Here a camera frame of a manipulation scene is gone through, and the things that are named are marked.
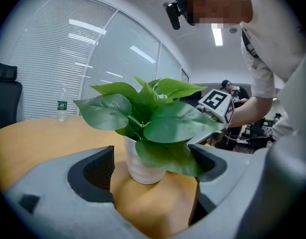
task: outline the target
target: lanyard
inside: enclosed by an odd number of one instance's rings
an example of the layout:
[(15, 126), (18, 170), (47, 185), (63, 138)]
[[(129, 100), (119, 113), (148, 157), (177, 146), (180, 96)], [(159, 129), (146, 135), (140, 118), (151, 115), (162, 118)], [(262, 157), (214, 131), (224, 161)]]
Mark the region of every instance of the lanyard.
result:
[(245, 45), (246, 50), (256, 59), (259, 59), (259, 56), (257, 55), (253, 45), (251, 44), (251, 42), (249, 41), (249, 39), (246, 36), (246, 33), (244, 31), (244, 29), (242, 28), (242, 38), (243, 38), (243, 42)]

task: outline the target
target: desk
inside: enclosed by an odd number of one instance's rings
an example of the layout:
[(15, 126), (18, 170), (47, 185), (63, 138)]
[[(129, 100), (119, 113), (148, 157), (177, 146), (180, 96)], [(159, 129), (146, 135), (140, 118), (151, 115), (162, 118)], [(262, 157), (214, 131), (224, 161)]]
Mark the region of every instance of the desk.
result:
[(114, 145), (115, 171), (111, 193), (118, 212), (151, 238), (165, 238), (187, 228), (197, 183), (167, 172), (154, 185), (134, 181), (128, 172), (123, 137), (88, 126), (82, 117), (32, 119), (0, 130), (0, 189), (52, 158)]

